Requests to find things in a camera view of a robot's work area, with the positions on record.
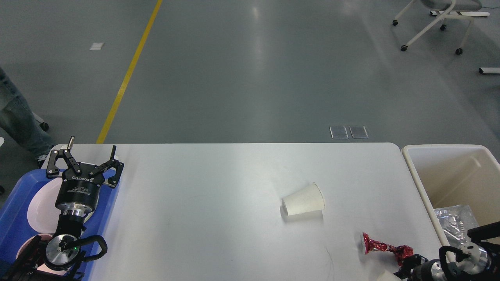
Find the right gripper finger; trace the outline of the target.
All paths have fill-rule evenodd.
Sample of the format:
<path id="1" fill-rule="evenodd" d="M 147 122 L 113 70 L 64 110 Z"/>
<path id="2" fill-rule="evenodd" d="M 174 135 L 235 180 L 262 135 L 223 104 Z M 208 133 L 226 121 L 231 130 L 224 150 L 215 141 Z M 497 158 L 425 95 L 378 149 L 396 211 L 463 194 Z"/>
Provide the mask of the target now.
<path id="1" fill-rule="evenodd" d="M 399 279 L 410 279 L 413 270 L 429 260 L 420 254 L 413 254 L 402 261 L 402 266 L 394 275 Z"/>

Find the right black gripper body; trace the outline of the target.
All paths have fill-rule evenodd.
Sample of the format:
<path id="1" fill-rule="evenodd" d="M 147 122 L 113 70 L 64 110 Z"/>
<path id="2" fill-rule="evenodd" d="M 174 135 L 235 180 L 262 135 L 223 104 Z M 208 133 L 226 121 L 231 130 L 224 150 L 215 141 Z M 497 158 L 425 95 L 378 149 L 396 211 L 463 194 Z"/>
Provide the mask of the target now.
<path id="1" fill-rule="evenodd" d="M 411 272 L 411 281 L 447 281 L 438 259 L 416 266 Z"/>

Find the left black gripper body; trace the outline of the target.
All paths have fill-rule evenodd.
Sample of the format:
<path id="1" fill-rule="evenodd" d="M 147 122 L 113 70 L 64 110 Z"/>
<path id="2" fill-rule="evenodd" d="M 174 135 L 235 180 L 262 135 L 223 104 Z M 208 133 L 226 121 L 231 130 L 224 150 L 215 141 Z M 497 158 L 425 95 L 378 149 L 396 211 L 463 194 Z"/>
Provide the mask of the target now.
<path id="1" fill-rule="evenodd" d="M 79 209 L 83 213 L 94 212 L 98 206 L 100 188 L 105 181 L 103 174 L 96 177 L 76 175 L 72 171 L 65 171 L 61 175 L 62 183 L 55 207 L 61 211 Z"/>

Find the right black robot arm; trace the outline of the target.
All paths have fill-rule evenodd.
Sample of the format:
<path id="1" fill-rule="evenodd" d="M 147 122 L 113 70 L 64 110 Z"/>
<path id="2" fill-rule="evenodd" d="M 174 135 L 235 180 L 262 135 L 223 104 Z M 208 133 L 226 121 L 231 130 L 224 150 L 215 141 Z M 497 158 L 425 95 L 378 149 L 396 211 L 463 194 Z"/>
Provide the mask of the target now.
<path id="1" fill-rule="evenodd" d="M 498 238 L 500 223 L 467 231 L 470 242 L 460 247 L 442 246 L 439 258 L 427 260 L 419 254 L 406 258 L 398 272 L 389 274 L 396 281 L 498 281 L 500 246 L 488 242 Z"/>

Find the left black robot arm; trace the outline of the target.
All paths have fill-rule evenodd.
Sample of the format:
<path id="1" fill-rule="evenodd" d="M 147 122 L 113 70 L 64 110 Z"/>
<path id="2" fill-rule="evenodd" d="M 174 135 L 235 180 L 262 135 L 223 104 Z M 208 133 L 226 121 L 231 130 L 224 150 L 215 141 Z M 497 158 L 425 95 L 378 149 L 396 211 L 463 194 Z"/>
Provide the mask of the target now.
<path id="1" fill-rule="evenodd" d="M 57 228 L 49 241 L 35 237 L 10 265 L 2 281 L 20 281 L 33 275 L 40 280 L 74 280 L 82 263 L 103 257 L 107 243 L 101 235 L 86 235 L 85 218 L 98 207 L 104 185 L 117 187 L 124 164 L 115 157 L 116 146 L 101 165 L 77 162 L 71 154 L 74 137 L 64 149 L 54 149 L 45 171 L 47 178 L 62 180 L 55 207 Z"/>

